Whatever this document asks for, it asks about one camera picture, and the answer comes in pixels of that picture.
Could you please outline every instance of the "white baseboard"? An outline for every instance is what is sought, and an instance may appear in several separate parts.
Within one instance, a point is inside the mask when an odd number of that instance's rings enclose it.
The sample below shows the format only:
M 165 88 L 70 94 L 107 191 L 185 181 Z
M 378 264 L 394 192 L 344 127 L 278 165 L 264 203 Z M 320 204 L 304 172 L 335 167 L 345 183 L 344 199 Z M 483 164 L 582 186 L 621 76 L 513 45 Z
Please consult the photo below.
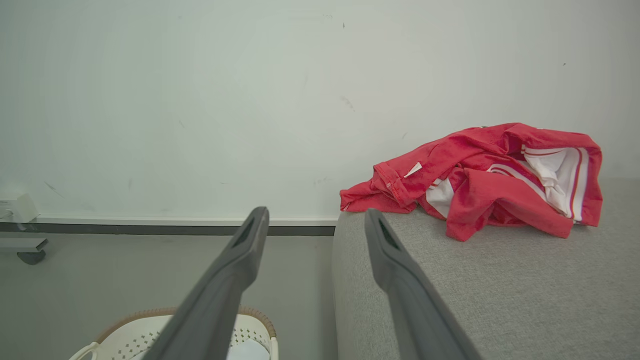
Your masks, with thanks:
M 78 217 L 41 214 L 39 224 L 240 226 L 244 218 Z M 270 226 L 335 226 L 338 218 L 271 218 Z

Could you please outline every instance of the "gray floor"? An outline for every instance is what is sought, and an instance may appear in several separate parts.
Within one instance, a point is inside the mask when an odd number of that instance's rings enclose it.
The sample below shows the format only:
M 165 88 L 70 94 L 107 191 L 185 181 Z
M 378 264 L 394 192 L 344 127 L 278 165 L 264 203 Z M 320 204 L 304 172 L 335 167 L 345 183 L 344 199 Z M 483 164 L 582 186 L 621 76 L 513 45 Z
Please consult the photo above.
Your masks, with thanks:
M 2 359 L 66 360 L 130 313 L 178 305 L 230 237 L 48 239 L 47 258 L 35 266 L 0 253 Z M 337 358 L 331 247 L 328 237 L 267 238 L 242 303 L 273 321 L 281 359 Z

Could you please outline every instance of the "dark baseboard strip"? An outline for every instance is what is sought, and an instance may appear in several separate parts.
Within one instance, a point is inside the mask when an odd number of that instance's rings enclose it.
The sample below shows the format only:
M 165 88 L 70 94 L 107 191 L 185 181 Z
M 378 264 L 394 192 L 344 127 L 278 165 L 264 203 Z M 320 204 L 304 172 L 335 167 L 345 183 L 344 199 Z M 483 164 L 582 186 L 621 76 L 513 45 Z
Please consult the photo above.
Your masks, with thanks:
M 233 235 L 239 226 L 163 226 L 163 225 L 88 225 L 17 224 L 1 222 L 0 231 L 45 234 L 129 234 L 129 235 Z M 335 226 L 269 226 L 268 235 L 333 236 Z

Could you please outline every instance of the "basket handle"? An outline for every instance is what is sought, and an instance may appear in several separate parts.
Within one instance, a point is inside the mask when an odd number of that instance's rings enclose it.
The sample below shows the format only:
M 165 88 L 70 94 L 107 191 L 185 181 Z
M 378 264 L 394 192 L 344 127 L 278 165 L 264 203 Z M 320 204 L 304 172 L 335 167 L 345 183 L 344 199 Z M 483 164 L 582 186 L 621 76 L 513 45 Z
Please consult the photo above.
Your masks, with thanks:
M 98 358 L 98 346 L 100 346 L 100 344 L 94 341 L 93 343 L 90 343 L 89 345 L 78 350 L 78 352 L 76 352 L 69 360 L 80 360 L 90 352 L 92 353 L 91 360 L 96 360 Z

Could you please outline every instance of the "white power outlet box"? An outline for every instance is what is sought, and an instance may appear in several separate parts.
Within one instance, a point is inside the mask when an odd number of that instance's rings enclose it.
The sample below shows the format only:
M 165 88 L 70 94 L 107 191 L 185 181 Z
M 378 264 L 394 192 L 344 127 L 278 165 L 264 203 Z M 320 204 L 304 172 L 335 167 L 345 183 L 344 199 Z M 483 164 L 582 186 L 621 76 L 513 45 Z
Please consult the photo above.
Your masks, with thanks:
M 0 222 L 30 222 L 39 215 L 28 193 L 0 196 Z

